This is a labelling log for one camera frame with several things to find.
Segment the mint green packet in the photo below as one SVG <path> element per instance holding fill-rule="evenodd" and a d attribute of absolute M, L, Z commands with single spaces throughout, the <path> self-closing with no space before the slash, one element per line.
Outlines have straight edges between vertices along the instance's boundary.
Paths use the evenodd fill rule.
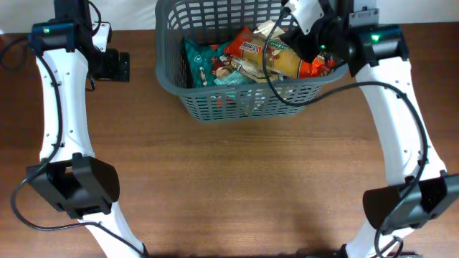
<path fill-rule="evenodd" d="M 248 85 L 255 81 L 239 71 L 234 71 L 226 77 L 216 78 L 214 83 L 216 85 Z"/>

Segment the green Nescafe coffee bag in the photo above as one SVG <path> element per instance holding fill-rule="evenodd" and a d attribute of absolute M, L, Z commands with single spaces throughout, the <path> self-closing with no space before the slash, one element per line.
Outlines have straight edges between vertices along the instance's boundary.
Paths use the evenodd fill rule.
<path fill-rule="evenodd" d="M 200 45 L 188 38 L 184 38 L 184 48 L 189 62 L 193 88 L 215 86 L 216 76 L 212 72 L 212 60 L 224 54 L 224 49 L 230 42 L 213 45 Z"/>

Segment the beige mushroom snack pouch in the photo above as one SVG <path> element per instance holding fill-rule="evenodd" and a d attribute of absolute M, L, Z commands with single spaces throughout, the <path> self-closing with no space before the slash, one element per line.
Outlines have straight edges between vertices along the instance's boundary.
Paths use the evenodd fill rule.
<path fill-rule="evenodd" d="M 268 20 L 259 25 L 253 33 L 256 35 L 263 35 L 264 37 L 268 37 L 271 31 L 273 30 L 275 26 L 275 22 Z M 273 32 L 273 35 L 271 36 L 271 39 L 279 39 L 281 35 L 283 35 L 285 31 L 281 29 L 280 27 L 276 27 L 275 31 Z"/>

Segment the San Remo spaghetti packet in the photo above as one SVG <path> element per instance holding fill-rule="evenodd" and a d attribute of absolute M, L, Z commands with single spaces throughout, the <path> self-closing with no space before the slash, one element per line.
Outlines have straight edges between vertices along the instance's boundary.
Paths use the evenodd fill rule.
<path fill-rule="evenodd" d="M 263 50 L 266 37 L 255 34 L 245 27 L 236 38 L 224 49 L 224 52 L 234 57 L 254 64 L 262 71 Z M 271 39 L 266 53 L 268 72 L 277 72 L 289 78 L 308 78 L 325 76 L 338 62 L 331 57 L 328 64 L 324 56 L 318 55 L 312 62 L 302 60 L 292 48 L 280 40 Z"/>

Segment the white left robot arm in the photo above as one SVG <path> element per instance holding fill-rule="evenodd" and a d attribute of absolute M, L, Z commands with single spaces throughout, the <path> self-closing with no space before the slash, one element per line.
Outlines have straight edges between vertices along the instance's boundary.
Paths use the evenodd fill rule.
<path fill-rule="evenodd" d="M 56 1 L 54 8 L 54 18 L 28 37 L 42 80 L 44 137 L 25 183 L 73 227 L 87 228 L 106 256 L 146 257 L 120 209 L 118 174 L 96 158 L 87 125 L 87 91 L 97 81 L 129 81 L 129 54 L 108 47 L 111 26 L 91 17 L 92 2 Z"/>

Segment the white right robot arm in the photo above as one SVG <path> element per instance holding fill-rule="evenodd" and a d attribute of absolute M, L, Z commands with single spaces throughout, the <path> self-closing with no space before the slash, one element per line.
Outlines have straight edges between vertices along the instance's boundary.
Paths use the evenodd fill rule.
<path fill-rule="evenodd" d="M 343 60 L 372 112 L 387 186 L 363 196 L 366 220 L 340 257 L 398 257 L 403 239 L 458 199 L 427 133 L 412 85 L 407 43 L 396 24 L 381 24 L 374 1 L 283 2 L 297 29 L 289 45 L 304 60 L 319 51 Z"/>

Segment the glutinous rice bag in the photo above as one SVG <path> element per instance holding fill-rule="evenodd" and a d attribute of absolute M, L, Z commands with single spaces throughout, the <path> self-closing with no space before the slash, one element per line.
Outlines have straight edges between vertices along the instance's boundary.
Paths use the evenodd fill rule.
<path fill-rule="evenodd" d="M 212 74 L 216 78 L 226 77 L 234 71 L 239 71 L 248 76 L 255 81 L 254 83 L 267 82 L 263 71 L 258 69 L 250 61 L 240 59 L 230 54 L 224 54 L 222 56 L 212 58 Z"/>

